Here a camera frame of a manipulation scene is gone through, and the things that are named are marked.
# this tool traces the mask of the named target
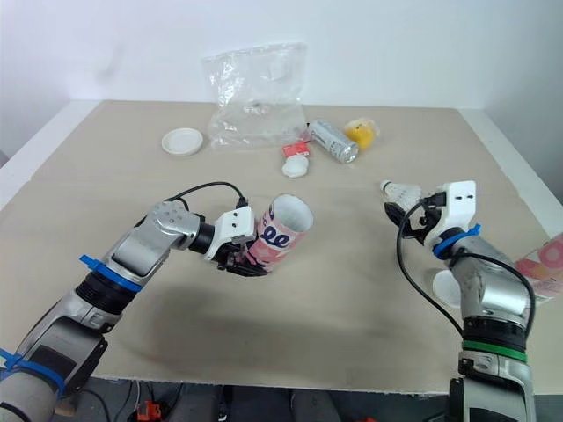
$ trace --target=pink patterned cup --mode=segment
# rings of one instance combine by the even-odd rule
[[[258,237],[248,244],[244,256],[269,273],[286,257],[313,225],[313,214],[293,195],[278,196],[257,222]]]

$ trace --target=blue cable tie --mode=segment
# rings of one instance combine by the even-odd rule
[[[442,261],[445,261],[444,258],[440,258],[440,255],[442,254],[444,249],[446,249],[448,246],[453,245],[459,239],[463,239],[464,237],[478,236],[480,231],[481,231],[481,225],[475,224],[475,227],[473,227],[472,229],[469,229],[467,232],[460,233],[458,235],[448,237],[446,240],[443,240],[441,243],[437,244],[434,247],[432,252],[434,253],[435,257],[437,257],[438,259],[441,259]]]
[[[121,277],[115,271],[110,270],[107,266],[104,265],[103,262],[98,261],[97,259],[90,258],[88,255],[83,255],[80,257],[80,260],[84,262],[88,268],[95,271],[96,273],[102,274],[104,277],[107,277],[109,280],[113,281],[116,284],[126,288],[127,290],[131,290],[132,292],[140,292],[143,289],[143,286],[139,286],[132,281],[127,280],[125,277]]]
[[[0,348],[0,356],[6,359],[4,364],[6,366],[6,371],[2,374],[1,379],[8,378],[10,375],[13,375],[13,369],[15,368],[22,367],[24,369],[29,369],[30,371],[43,375],[54,382],[57,387],[57,400],[61,398],[62,393],[64,392],[64,380],[55,371],[49,369],[48,367],[44,367],[39,363],[24,360],[24,357],[21,354],[11,354],[6,352],[3,348]]]

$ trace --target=plastic bag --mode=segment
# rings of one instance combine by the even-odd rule
[[[212,148],[295,142],[306,129],[299,93],[306,46],[280,44],[204,59],[219,111],[208,125]]]

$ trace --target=green band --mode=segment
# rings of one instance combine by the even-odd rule
[[[508,347],[491,345],[490,343],[481,343],[480,341],[470,341],[465,340],[462,344],[462,347],[465,349],[472,349],[472,350],[479,350],[481,352],[490,352],[500,354],[502,356],[507,356],[508,358],[521,360],[522,362],[526,363],[528,360],[528,356],[526,353],[518,352],[517,350],[510,349]]]

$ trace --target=beige tabletop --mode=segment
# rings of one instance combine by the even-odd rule
[[[104,102],[0,212],[0,345],[18,342],[150,207],[211,180],[235,183],[257,215],[279,193],[301,197],[310,233],[266,278],[219,272],[173,252],[126,309],[96,375],[322,389],[447,391],[461,341],[402,278],[394,227],[378,191],[384,178],[432,190],[474,179],[482,235],[520,258],[547,235],[455,110],[308,106],[336,126],[374,119],[383,140],[352,164],[312,145],[310,173],[282,175],[278,149],[215,151],[183,159],[160,139],[176,127],[205,131],[209,104]],[[213,221],[234,207],[229,189],[189,198]],[[414,241],[406,264],[421,283],[441,263]],[[563,301],[538,312],[529,341],[539,394],[563,393]]]

